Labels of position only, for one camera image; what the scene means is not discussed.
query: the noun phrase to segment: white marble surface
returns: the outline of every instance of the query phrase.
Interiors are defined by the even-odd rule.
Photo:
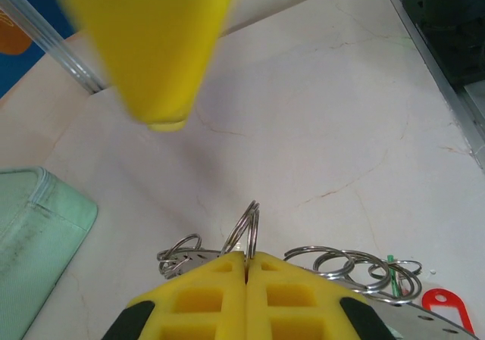
[[[89,94],[44,56],[0,99],[0,167],[42,164]]]
[[[101,338],[163,282],[157,251],[219,248],[253,198],[259,250],[421,260],[485,335],[485,176],[389,0],[310,0],[225,37],[179,133],[94,95],[44,165],[100,211],[26,340]]]

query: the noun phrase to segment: silver key ring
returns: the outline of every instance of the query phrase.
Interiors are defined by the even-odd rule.
[[[219,251],[204,248],[179,248],[171,254],[167,263],[161,262],[158,265],[158,270],[166,279],[171,279],[217,257],[220,257]]]
[[[187,248],[181,248],[182,245],[184,245],[185,243],[187,242],[190,242],[191,240],[193,239],[197,239],[197,243],[196,245],[194,245],[193,247],[187,247]],[[170,258],[170,256],[177,250],[177,249],[196,249],[196,250],[199,250],[202,246],[202,238],[199,234],[197,233],[194,233],[194,234],[190,234],[189,236],[186,236],[184,238],[182,238],[181,240],[179,240],[177,243],[175,243],[175,245],[170,248],[170,249],[167,249],[166,251],[159,251],[157,253],[157,260],[159,262],[162,262],[162,263],[168,263],[168,258]]]
[[[246,249],[246,266],[249,264],[249,260],[253,259],[256,254],[256,242],[258,241],[258,225],[259,225],[259,209],[256,209],[249,221],[248,231],[248,245]]]
[[[288,261],[289,259],[296,257],[297,255],[306,254],[306,253],[318,253],[318,252],[324,252],[324,254],[322,254],[320,257],[323,257],[326,254],[329,254],[329,255],[335,254],[335,255],[338,255],[339,257],[344,257],[347,259],[347,261],[345,262],[342,268],[338,270],[334,270],[332,272],[319,272],[318,269],[315,269],[315,265],[314,265],[312,272],[314,272],[315,274],[318,274],[319,276],[322,276],[327,279],[342,278],[348,275],[350,272],[352,272],[355,267],[353,258],[347,253],[335,248],[324,247],[320,245],[310,245],[307,247],[294,248],[291,251],[288,251],[287,253],[284,254],[283,260]]]
[[[405,278],[405,280],[409,284],[409,293],[399,298],[390,296],[386,293],[383,293],[382,297],[378,296],[379,294],[369,295],[369,297],[371,297],[373,300],[386,302],[388,304],[408,304],[422,293],[423,286],[421,284],[421,281],[413,272],[399,266],[398,264],[390,264],[389,267],[400,273]]]
[[[416,276],[419,276],[421,274],[421,271],[423,270],[423,265],[421,264],[421,262],[418,262],[417,260],[393,260],[392,262],[387,262],[387,263],[389,265],[390,264],[414,264],[414,265],[418,266],[418,268],[415,269],[415,270],[411,270],[411,272],[413,274],[415,274]],[[369,275],[372,278],[381,279],[383,277],[381,274],[374,273],[377,269],[378,268],[376,266],[370,266],[369,269],[368,269]]]
[[[386,288],[390,284],[391,274],[390,274],[389,267],[387,266],[387,264],[385,264],[379,258],[375,257],[374,255],[363,253],[361,251],[343,250],[341,252],[348,254],[354,260],[355,265],[357,265],[357,264],[372,264],[376,268],[384,269],[384,271],[386,272],[386,275],[382,276],[382,278],[378,282],[371,283],[370,285],[362,285],[362,289],[358,289],[358,290],[356,290],[356,292],[362,293],[363,295],[367,295],[367,294],[370,294],[370,293],[378,292],[378,291]],[[337,254],[337,253],[322,254],[320,257],[318,257],[315,260],[314,265],[313,265],[313,270],[319,272],[320,266],[322,264],[324,264],[328,260],[332,260],[332,259],[335,259],[335,258],[338,258],[338,257],[342,257],[342,255]],[[350,282],[358,283],[358,282],[356,282],[352,279],[352,277],[350,276],[350,273],[346,273],[344,276],[341,276],[340,278],[342,278],[342,277],[347,279]]]
[[[236,223],[234,229],[230,232],[229,236],[227,237],[226,242],[222,246],[221,255],[229,253],[234,249],[238,241],[243,236],[244,232],[249,226],[249,222],[252,218],[253,211],[256,211],[259,208],[259,203],[256,201],[252,201],[252,203],[248,206],[244,214]]]

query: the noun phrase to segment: yellow block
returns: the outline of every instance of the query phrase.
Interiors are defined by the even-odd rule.
[[[139,340],[246,340],[244,255],[234,252],[133,299],[155,308]]]
[[[362,323],[387,332],[359,306],[351,322],[347,300],[372,311],[361,295],[269,254],[246,272],[233,252],[133,299],[103,340],[360,340]],[[364,338],[393,338],[379,334]]]
[[[256,254],[248,278],[248,340],[360,339],[340,299],[365,303],[363,296],[265,253]]]
[[[63,0],[95,43],[131,115],[181,128],[230,0]]]

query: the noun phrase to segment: orange logo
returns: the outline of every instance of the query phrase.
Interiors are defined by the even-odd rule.
[[[32,39],[0,10],[0,53],[23,54],[32,44]]]

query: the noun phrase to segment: crack in marble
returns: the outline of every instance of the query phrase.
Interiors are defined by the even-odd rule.
[[[473,152],[472,151],[460,151],[456,148],[453,148],[453,147],[447,147],[447,146],[438,146],[439,149],[443,149],[445,151],[448,151],[450,153],[458,153],[458,154],[463,154],[464,156],[470,156],[470,157],[473,157]]]
[[[221,233],[221,238],[222,240],[224,240],[225,237],[224,237],[224,233],[222,232],[222,225],[219,223],[218,226],[219,226],[219,232]]]
[[[351,182],[346,183],[344,186],[342,186],[342,187],[340,187],[340,188],[338,188],[336,190],[332,190],[332,191],[329,191],[329,192],[325,192],[323,195],[318,195],[318,196],[315,196],[313,198],[310,198],[310,199],[308,199],[306,201],[303,201],[302,203],[298,204],[296,207],[300,207],[300,206],[302,206],[304,204],[307,204],[307,203],[309,203],[309,202],[311,202],[313,200],[318,200],[318,199],[326,198],[328,196],[334,195],[334,194],[336,194],[338,192],[341,192],[342,190],[348,188],[349,186],[351,186],[354,183],[358,182],[360,179],[363,179],[364,177],[366,177],[369,173],[371,173],[374,170],[376,170],[381,164],[383,164],[384,161],[386,160],[386,157],[387,157],[387,153],[388,152],[389,152],[389,149],[386,149],[386,151],[384,152],[384,155],[383,155],[382,159],[380,160],[380,162],[376,166],[374,166],[371,169],[365,171],[362,175],[360,175],[356,179],[352,180]]]
[[[230,134],[230,135],[233,135],[233,136],[241,136],[241,137],[248,137],[246,134],[242,134],[242,133],[238,133],[238,132],[231,132],[229,130],[222,130],[222,129],[217,129],[217,128],[214,128],[210,122],[206,121],[206,120],[203,120],[202,119],[202,116],[199,112],[199,109],[196,108],[194,109],[196,111],[196,116],[198,117],[198,119],[200,120],[200,123],[207,129],[209,129],[210,131],[214,132],[214,133],[221,133],[221,134]]]
[[[479,149],[477,149],[475,154],[479,154],[482,149],[485,151],[485,145],[482,145]]]
[[[202,203],[198,195],[196,195],[196,200],[197,200],[197,205],[202,208],[202,210],[205,212],[205,215],[209,216],[209,211],[207,210],[207,207]]]
[[[371,234],[372,234],[372,241],[374,242],[375,246],[376,246],[376,249],[377,251],[379,252],[379,255],[380,257],[383,257],[383,252],[380,250],[380,247],[379,245],[377,244],[377,240],[376,240],[376,233],[374,231],[374,227],[372,226],[372,222],[371,222],[371,218],[369,217],[369,213],[367,212],[367,209],[365,208],[365,205],[364,205],[364,201],[362,200],[362,197],[360,196],[360,194],[358,193],[357,190],[354,190],[354,193],[357,195],[358,197],[358,201],[360,202],[361,204],[361,208],[362,210],[364,211],[364,215],[365,215],[365,218],[367,219],[367,222],[369,224],[369,228],[371,229]]]
[[[409,103],[407,104],[407,114],[406,114],[406,125],[404,126],[404,130],[402,131],[402,135],[401,135],[401,138],[399,139],[400,141],[402,141],[406,135],[406,133],[408,132],[408,127],[409,127]]]
[[[364,43],[364,42],[367,42],[367,41],[371,41],[375,39],[374,37],[370,37],[368,39],[361,39],[361,40],[358,40],[358,41],[355,41],[355,42],[342,42],[340,45],[338,46],[331,46],[330,49],[332,50],[337,50],[338,48],[341,48],[343,46],[352,46],[352,45],[357,45],[358,43]]]
[[[394,45],[400,45],[400,46],[403,46],[403,47],[408,47],[408,48],[412,48],[412,49],[416,49],[414,45],[406,45],[406,44],[403,44],[403,43],[398,43],[396,41],[392,41],[392,39],[401,39],[401,40],[411,40],[411,37],[410,36],[391,36],[391,35],[379,35],[377,33],[375,33],[374,31],[368,29],[360,20],[358,20],[357,18],[355,18],[352,14],[350,14],[349,12],[347,11],[344,11],[338,3],[335,4],[335,8],[339,11],[341,11],[342,13],[344,13],[346,16],[350,17],[353,19],[354,22],[356,22],[363,30],[369,32],[374,38],[376,39],[384,39],[386,40],[388,43],[392,43]],[[363,41],[357,41],[357,42],[351,42],[349,43],[350,45],[354,45],[355,43],[360,43],[360,42],[367,42],[367,41],[371,41],[372,38],[370,39],[366,39],[366,40],[363,40]]]
[[[430,131],[433,131],[435,129],[442,129],[442,128],[448,128],[450,126],[454,126],[456,128],[459,128],[459,125],[455,122],[448,122],[448,123],[439,123],[439,124],[436,124],[436,125],[432,125],[432,126],[429,126],[428,128],[424,128],[421,130],[422,133],[427,133],[427,132],[430,132]]]
[[[86,304],[86,299],[84,298],[84,295],[80,291],[80,284],[78,278],[74,275],[74,273],[69,272],[69,275],[74,278],[76,281],[76,287],[77,287],[77,293],[80,295],[81,298],[81,303],[83,304],[84,310],[86,310],[86,335],[88,337],[88,340],[91,340],[91,332],[89,331],[89,308]]]

